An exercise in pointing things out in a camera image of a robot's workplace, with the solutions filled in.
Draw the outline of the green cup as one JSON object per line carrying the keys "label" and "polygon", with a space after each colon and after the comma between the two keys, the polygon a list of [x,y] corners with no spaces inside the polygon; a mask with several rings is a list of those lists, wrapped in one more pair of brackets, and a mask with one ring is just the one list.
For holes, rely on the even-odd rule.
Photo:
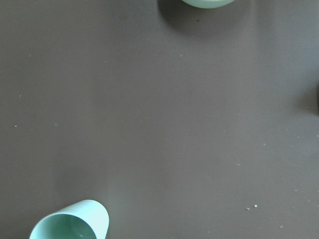
{"label": "green cup", "polygon": [[109,228],[106,208],[95,200],[83,200],[41,219],[31,239],[105,239]]}

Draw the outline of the green bowl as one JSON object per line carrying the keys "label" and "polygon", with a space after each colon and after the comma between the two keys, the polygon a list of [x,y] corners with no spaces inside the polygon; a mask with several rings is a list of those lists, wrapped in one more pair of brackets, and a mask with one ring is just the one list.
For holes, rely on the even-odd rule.
{"label": "green bowl", "polygon": [[228,5],[234,0],[182,0],[182,2],[197,8],[211,9]]}

